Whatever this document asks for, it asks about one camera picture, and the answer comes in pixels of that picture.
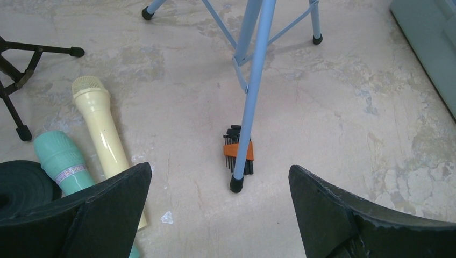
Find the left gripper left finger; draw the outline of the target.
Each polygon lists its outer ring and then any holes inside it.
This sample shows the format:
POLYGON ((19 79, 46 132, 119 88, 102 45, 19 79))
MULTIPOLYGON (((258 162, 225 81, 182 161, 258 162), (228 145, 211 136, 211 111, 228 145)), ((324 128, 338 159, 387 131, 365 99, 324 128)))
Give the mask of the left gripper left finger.
POLYGON ((135 166, 86 189, 1 221, 1 257, 128 257, 151 166, 135 166))

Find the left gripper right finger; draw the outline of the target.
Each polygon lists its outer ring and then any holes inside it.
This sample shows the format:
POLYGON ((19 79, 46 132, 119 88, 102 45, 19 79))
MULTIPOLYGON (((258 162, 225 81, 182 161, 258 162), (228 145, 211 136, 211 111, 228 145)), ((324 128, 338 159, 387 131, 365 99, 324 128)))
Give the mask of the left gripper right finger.
POLYGON ((389 209, 299 165, 289 186, 307 257, 455 257, 455 224, 389 209))

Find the black round-base mic stand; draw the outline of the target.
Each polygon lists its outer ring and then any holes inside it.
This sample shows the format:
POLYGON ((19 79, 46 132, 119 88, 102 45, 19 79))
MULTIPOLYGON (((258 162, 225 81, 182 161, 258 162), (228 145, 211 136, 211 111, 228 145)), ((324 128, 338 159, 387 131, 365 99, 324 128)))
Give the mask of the black round-base mic stand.
POLYGON ((1 163, 1 220, 60 199, 62 190, 40 163, 13 160, 1 163))

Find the green microphone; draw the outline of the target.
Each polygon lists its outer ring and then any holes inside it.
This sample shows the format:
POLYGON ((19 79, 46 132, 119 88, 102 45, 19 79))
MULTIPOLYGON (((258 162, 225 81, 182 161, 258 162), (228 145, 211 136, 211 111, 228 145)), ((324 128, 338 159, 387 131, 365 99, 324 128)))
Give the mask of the green microphone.
MULTIPOLYGON (((95 185, 87 163, 76 143, 63 131, 48 131, 33 142, 34 151, 46 174, 55 181, 66 196, 95 185)), ((110 245, 130 243, 129 257, 140 257, 136 247, 136 235, 123 231, 120 224, 98 215, 96 226, 98 236, 103 236, 110 245)))

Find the beige microphone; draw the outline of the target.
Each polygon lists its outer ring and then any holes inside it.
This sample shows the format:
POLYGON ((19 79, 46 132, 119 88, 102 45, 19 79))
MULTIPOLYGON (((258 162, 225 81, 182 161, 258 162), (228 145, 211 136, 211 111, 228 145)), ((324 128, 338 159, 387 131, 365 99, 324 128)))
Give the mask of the beige microphone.
POLYGON ((111 97, 101 80, 81 76, 72 84, 73 103, 84 118, 105 178, 130 168, 111 113, 111 97))

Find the blue music stand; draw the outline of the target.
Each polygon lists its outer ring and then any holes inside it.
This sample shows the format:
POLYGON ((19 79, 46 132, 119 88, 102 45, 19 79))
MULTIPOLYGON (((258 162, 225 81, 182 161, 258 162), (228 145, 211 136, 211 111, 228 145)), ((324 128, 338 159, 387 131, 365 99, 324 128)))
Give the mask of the blue music stand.
POLYGON ((223 146, 226 165, 232 173, 230 190, 239 193, 244 186, 244 176, 253 173, 254 155, 251 130, 267 48, 307 16, 311 17, 312 22, 312 42, 319 45, 323 41, 320 29, 319 2, 309 1, 309 7, 306 11, 278 34, 271 37, 270 30, 276 2, 248 1, 238 40, 235 40, 228 31, 211 3, 209 1, 203 3, 235 50, 232 57, 233 67, 239 84, 246 94, 242 123, 241 125, 232 125, 227 130, 224 135, 225 144, 223 146))

